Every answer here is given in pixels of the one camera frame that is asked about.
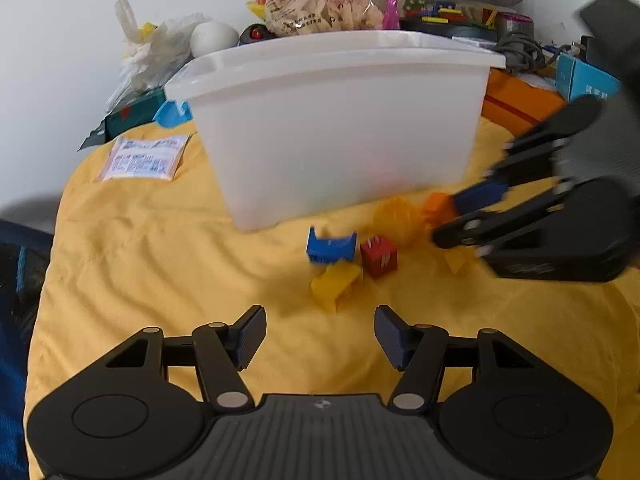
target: teal box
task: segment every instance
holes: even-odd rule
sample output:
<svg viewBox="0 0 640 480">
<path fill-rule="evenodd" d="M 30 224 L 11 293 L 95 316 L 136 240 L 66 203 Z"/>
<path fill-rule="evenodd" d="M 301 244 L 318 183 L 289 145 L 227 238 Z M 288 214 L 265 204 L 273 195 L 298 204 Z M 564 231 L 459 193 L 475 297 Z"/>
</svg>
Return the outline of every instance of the teal box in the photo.
<svg viewBox="0 0 640 480">
<path fill-rule="evenodd" d="M 556 69 L 556 90 L 567 101 L 592 94 L 607 99 L 620 91 L 622 84 L 612 75 L 575 57 L 562 54 Z"/>
</svg>

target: blue toy block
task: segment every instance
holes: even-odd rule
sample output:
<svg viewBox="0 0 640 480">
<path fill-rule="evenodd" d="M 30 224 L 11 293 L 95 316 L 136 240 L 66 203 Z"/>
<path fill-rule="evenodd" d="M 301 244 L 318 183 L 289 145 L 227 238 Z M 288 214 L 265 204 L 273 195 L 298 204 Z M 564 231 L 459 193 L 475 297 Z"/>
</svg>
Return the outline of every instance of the blue toy block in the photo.
<svg viewBox="0 0 640 480">
<path fill-rule="evenodd" d="M 467 187 L 453 196 L 453 203 L 460 216 L 500 202 L 509 189 L 508 184 L 498 180 L 483 180 Z"/>
<path fill-rule="evenodd" d="M 338 260 L 353 261 L 356 255 L 357 233 L 345 238 L 316 238 L 316 229 L 309 229 L 306 254 L 314 264 L 334 264 Z"/>
</svg>

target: red cube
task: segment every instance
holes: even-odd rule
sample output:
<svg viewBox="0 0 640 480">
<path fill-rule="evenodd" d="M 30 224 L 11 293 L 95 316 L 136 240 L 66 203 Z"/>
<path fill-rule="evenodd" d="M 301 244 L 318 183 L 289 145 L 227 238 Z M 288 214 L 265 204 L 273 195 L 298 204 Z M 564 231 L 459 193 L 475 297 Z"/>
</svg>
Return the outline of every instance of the red cube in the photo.
<svg viewBox="0 0 640 480">
<path fill-rule="evenodd" d="M 398 250 L 383 236 L 372 236 L 360 244 L 362 266 L 372 278 L 398 270 Z"/>
</svg>

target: orange box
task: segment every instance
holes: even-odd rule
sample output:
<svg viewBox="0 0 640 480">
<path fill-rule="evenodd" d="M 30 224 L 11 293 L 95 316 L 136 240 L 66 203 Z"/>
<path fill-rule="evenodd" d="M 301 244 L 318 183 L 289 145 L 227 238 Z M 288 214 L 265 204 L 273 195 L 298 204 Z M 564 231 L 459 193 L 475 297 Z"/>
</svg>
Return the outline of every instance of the orange box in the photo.
<svg viewBox="0 0 640 480">
<path fill-rule="evenodd" d="M 453 197 L 447 193 L 431 193 L 422 204 L 422 216 L 432 228 L 453 222 L 458 218 Z"/>
<path fill-rule="evenodd" d="M 482 116 L 518 137 L 565 105 L 558 92 L 533 88 L 517 77 L 492 69 Z"/>
</svg>

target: white packet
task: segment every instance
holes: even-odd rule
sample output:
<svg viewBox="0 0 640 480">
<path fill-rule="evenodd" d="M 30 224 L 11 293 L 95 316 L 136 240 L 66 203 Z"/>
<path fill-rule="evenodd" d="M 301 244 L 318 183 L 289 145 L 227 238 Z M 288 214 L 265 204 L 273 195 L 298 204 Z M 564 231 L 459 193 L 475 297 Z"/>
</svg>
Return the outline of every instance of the white packet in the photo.
<svg viewBox="0 0 640 480">
<path fill-rule="evenodd" d="M 135 140 L 120 136 L 116 139 L 98 180 L 110 178 L 173 180 L 188 139 L 188 135 L 159 140 Z"/>
</svg>

